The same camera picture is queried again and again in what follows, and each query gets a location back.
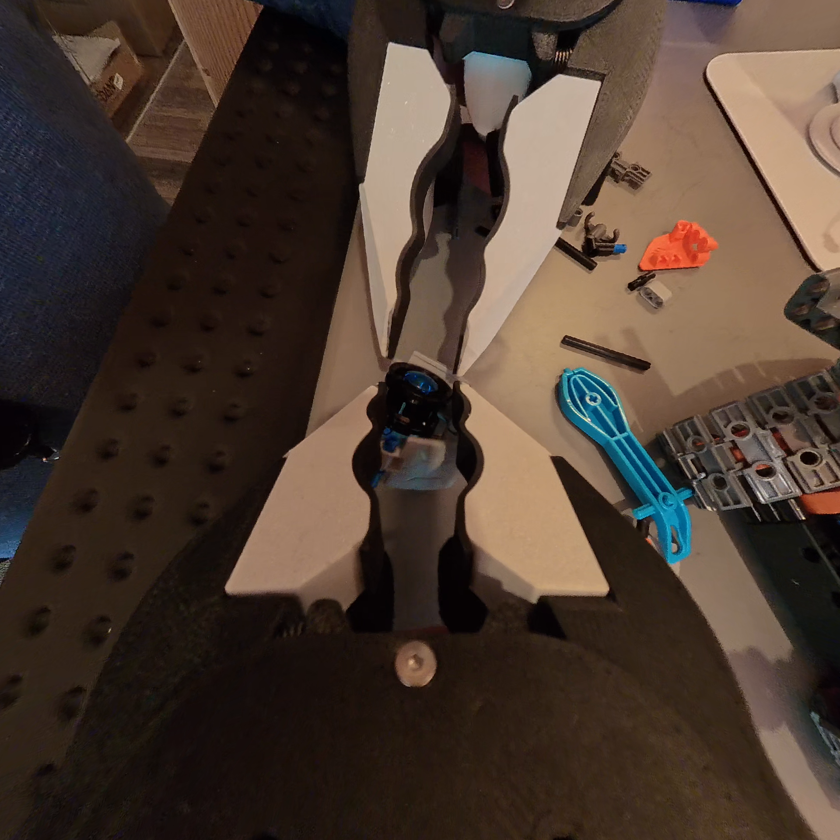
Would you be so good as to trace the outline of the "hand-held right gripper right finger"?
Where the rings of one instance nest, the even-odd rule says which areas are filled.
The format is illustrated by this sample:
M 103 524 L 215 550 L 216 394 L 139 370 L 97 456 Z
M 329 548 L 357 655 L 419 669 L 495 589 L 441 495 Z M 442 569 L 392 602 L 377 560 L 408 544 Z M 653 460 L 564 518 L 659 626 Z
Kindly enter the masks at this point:
M 437 603 L 451 633 L 476 633 L 498 606 L 595 602 L 610 587 L 546 447 L 472 386 L 453 392 L 465 481 L 439 552 Z

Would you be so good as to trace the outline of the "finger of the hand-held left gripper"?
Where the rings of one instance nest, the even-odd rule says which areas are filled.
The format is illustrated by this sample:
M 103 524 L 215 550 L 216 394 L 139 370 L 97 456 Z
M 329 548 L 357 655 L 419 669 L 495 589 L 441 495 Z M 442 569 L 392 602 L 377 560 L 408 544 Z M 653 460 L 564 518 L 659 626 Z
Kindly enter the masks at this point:
M 423 249 L 425 206 L 454 138 L 455 101 L 428 48 L 389 44 L 360 210 L 371 311 L 381 354 L 394 359 Z
M 601 87 L 598 79 L 551 79 L 510 111 L 500 140 L 505 194 L 486 240 L 458 376 L 487 349 L 560 235 L 564 200 Z

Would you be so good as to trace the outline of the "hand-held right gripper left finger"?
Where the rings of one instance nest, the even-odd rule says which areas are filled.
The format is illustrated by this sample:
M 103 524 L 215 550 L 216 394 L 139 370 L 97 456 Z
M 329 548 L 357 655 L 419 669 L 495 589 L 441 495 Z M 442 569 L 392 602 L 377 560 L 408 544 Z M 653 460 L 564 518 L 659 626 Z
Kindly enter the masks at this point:
M 358 632 L 393 630 L 394 575 L 371 484 L 384 410 L 384 385 L 368 386 L 287 452 L 227 595 L 281 595 L 304 611 L 334 601 Z

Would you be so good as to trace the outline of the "blue plastic separator tool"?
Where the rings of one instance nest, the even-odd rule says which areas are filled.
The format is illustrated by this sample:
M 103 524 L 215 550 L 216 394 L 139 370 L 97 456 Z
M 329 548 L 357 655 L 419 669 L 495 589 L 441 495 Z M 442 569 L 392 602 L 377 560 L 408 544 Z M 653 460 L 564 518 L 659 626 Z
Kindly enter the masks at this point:
M 656 530 L 656 547 L 669 564 L 687 558 L 692 546 L 690 487 L 675 488 L 631 431 L 623 404 L 603 378 L 585 368 L 565 369 L 557 385 L 562 414 L 599 445 L 635 495 L 636 522 Z

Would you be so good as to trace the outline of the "dark grey cross connector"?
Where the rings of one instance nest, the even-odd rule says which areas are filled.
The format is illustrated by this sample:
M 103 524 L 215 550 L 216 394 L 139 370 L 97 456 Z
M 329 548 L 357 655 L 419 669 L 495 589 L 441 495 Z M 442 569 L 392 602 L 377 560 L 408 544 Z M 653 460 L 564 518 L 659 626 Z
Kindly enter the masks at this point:
M 606 169 L 607 177 L 617 185 L 637 192 L 648 182 L 652 172 L 637 162 L 626 159 L 620 151 L 613 154 Z

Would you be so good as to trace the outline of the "dark grey claw piece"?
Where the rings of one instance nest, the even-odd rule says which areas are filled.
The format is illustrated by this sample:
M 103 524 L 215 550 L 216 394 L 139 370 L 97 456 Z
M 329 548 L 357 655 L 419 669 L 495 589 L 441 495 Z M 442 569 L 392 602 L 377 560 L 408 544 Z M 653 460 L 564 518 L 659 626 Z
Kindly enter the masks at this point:
M 604 224 L 594 223 L 594 215 L 591 212 L 584 218 L 583 254 L 591 259 L 625 254 L 627 246 L 619 241 L 620 230 L 615 228 L 610 233 Z

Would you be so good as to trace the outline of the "short black axle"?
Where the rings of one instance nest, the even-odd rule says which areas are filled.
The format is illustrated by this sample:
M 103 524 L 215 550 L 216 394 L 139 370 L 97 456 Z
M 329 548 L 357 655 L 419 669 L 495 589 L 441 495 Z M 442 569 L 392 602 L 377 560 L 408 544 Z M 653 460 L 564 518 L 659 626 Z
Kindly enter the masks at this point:
M 572 243 L 562 237 L 557 238 L 554 247 L 587 271 L 592 272 L 598 267 L 598 263 L 592 257 L 589 257 L 582 250 L 576 248 Z

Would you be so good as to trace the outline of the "orange angled piece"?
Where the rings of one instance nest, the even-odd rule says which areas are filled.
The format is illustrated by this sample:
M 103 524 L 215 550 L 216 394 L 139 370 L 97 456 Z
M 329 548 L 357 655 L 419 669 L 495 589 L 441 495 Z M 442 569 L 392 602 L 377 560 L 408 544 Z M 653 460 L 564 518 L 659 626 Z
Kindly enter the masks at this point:
M 638 263 L 642 272 L 703 267 L 718 242 L 697 223 L 679 220 L 667 234 L 654 238 Z

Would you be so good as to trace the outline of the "small light grey beam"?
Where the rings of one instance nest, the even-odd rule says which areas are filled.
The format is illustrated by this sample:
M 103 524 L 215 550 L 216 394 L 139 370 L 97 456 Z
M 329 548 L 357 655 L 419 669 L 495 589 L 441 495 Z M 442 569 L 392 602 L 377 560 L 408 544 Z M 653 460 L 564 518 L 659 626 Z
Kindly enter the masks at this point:
M 651 309 L 658 311 L 664 308 L 673 297 L 672 292 L 660 280 L 656 279 L 653 271 L 645 272 L 626 285 L 626 289 L 634 292 Z

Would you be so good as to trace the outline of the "long black axle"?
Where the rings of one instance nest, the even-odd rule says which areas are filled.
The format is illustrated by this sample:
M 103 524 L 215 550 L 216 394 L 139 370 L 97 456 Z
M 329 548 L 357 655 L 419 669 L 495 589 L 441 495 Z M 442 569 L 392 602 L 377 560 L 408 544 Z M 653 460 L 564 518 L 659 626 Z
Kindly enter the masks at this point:
M 623 366 L 634 371 L 646 372 L 649 371 L 652 366 L 649 361 L 638 358 L 629 353 L 610 349 L 606 346 L 579 339 L 568 334 L 562 337 L 560 343 L 563 347 L 568 349 L 589 354 L 598 359 L 607 361 L 610 364 Z

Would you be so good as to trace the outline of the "white book stand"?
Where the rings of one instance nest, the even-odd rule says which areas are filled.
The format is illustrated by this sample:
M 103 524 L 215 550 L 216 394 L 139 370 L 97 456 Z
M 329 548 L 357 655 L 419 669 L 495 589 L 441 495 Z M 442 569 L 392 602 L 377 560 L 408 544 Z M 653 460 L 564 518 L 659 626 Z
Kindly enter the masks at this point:
M 838 267 L 838 49 L 721 54 L 707 83 L 815 268 Z

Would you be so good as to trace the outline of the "black studded panel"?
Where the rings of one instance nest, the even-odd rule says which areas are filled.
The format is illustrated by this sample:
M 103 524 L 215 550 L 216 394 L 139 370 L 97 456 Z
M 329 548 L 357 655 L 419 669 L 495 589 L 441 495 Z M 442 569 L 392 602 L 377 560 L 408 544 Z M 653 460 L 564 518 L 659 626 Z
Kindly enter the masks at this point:
M 356 213 L 347 48 L 263 11 L 2 583 L 2 838 L 128 838 L 140 749 L 287 602 L 235 555 L 306 432 Z

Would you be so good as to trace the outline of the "grey orange tracked toy robot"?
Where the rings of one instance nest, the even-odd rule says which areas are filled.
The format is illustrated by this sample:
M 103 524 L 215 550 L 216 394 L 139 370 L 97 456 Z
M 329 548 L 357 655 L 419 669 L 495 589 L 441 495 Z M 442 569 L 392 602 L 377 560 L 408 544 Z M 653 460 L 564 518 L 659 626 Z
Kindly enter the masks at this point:
M 839 363 L 658 434 L 700 508 L 742 515 L 745 538 L 822 674 L 810 717 L 838 763 Z

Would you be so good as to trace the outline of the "cardboard box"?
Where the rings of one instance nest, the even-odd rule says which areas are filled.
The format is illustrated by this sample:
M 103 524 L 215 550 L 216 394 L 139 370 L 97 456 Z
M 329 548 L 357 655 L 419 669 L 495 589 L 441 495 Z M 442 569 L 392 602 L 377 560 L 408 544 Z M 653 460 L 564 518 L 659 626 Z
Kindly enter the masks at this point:
M 64 56 L 113 118 L 144 75 L 135 49 L 144 37 L 138 2 L 38 1 L 36 6 Z

